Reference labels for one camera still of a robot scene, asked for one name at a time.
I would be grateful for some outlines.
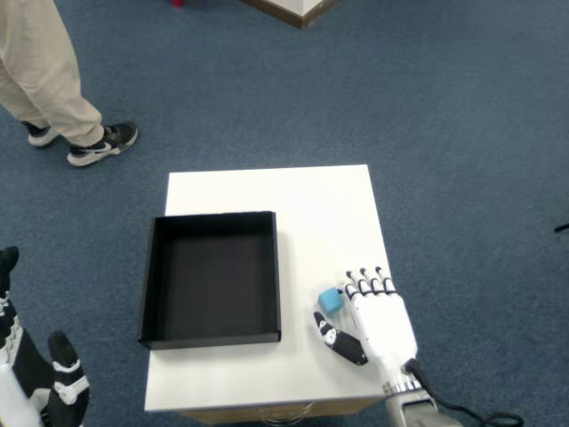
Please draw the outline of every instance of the small blue block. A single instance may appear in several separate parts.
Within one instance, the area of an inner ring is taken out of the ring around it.
[[[318,305],[326,316],[330,316],[344,306],[344,300],[338,294],[338,289],[331,287],[318,296]]]

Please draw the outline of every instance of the cable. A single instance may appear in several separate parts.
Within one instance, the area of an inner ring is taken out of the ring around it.
[[[559,233],[559,232],[561,232],[561,231],[563,231],[563,230],[567,230],[567,229],[569,229],[569,224],[560,225],[559,227],[555,227],[555,230],[554,230],[554,231],[555,231],[556,233]]]
[[[438,404],[448,409],[451,409],[452,411],[460,411],[471,416],[480,423],[480,427],[485,427],[487,425],[490,425],[492,427],[522,427],[524,425],[524,418],[522,418],[517,414],[511,414],[508,412],[494,412],[493,414],[490,414],[486,418],[484,418],[483,416],[477,414],[471,409],[468,409],[467,407],[454,405],[452,403],[449,403],[441,399],[440,396],[438,396],[438,394],[436,394],[433,391],[417,359],[409,359],[409,361],[405,363],[405,371],[415,375],[415,378],[417,378],[417,381],[421,383],[423,389],[425,389],[425,391],[431,396],[431,398],[433,398]],[[499,420],[510,420],[510,421],[504,423]]]

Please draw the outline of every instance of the open box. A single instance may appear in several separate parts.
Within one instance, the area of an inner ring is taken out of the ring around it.
[[[280,338],[275,213],[155,218],[143,345],[164,350]]]

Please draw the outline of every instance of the white table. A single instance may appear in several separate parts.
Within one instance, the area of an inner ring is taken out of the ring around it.
[[[374,367],[326,348],[312,316],[346,270],[389,272],[367,166],[170,174],[166,215],[266,210],[276,212],[282,341],[151,351],[147,411],[382,397]],[[353,333],[346,311],[331,321]]]

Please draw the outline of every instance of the sneaker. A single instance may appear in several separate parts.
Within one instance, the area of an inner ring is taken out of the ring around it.
[[[22,122],[28,128],[28,142],[34,147],[39,149],[45,148],[50,145],[53,140],[60,136],[55,129],[50,126],[40,129],[29,122]]]
[[[89,147],[69,147],[68,161],[73,166],[87,166],[102,160],[106,156],[118,155],[128,149],[139,135],[133,122],[105,126],[102,139]]]

